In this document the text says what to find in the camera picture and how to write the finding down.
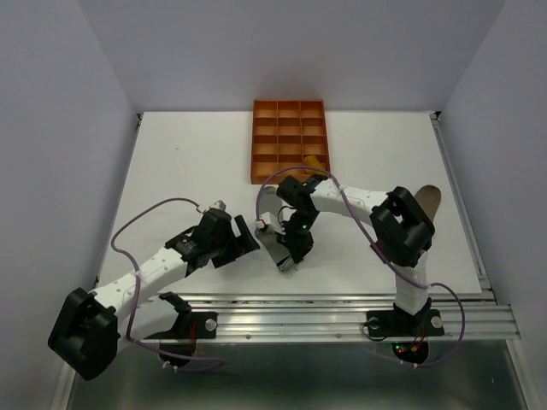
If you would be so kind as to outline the grey striped sock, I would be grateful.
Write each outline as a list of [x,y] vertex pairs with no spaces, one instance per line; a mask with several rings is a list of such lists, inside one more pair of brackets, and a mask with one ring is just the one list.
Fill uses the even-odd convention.
[[255,229],[255,234],[280,272],[288,272],[295,266],[289,250],[278,241],[278,237],[282,237],[285,233],[281,224],[284,206],[283,200],[277,196],[277,187],[266,185],[258,198],[259,215],[257,220],[262,216],[271,214],[272,217],[277,218],[279,230],[277,232],[260,233],[256,232]]

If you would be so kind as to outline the mustard yellow sock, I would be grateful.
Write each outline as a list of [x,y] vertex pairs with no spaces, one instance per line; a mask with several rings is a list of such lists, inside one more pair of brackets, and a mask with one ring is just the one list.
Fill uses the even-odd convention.
[[324,164],[322,164],[316,155],[307,155],[303,158],[303,165],[306,166],[304,172],[306,174],[320,173],[323,174],[326,170]]

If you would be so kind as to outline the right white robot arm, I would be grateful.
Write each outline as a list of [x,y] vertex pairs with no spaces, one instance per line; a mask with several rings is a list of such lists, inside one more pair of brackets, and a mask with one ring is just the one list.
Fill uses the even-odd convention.
[[285,249],[276,261],[280,270],[299,264],[311,251],[311,227],[319,214],[352,218],[396,275],[394,326],[412,333],[423,325],[422,310],[429,300],[426,259],[435,227],[409,190],[400,186],[387,192],[343,187],[314,174],[304,181],[286,177],[276,195],[293,208],[291,217],[274,228],[276,243]]

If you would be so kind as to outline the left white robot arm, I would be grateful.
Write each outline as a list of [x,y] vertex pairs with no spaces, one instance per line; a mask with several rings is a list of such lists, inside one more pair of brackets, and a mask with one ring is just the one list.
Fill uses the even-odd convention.
[[104,372],[121,349],[121,325],[160,290],[212,263],[223,267],[260,248],[241,215],[212,208],[195,226],[167,240],[142,266],[91,291],[70,292],[48,346],[83,379]]

